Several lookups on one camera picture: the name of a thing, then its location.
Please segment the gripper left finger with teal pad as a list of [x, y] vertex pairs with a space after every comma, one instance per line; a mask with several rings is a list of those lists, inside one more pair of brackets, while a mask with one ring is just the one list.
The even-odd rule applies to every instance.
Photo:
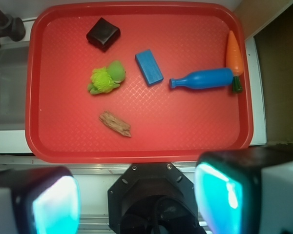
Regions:
[[0, 171], [0, 234], [75, 234], [77, 180], [64, 166]]

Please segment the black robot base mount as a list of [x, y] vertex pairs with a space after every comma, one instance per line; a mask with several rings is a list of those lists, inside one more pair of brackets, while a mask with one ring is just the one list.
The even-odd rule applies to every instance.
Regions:
[[117, 234], [204, 234], [194, 184], [171, 163], [137, 163], [107, 192]]

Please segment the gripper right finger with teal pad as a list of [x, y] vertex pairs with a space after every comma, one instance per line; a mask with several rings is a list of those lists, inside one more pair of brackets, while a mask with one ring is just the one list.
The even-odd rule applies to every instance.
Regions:
[[205, 152], [194, 192], [214, 234], [293, 234], [293, 149]]

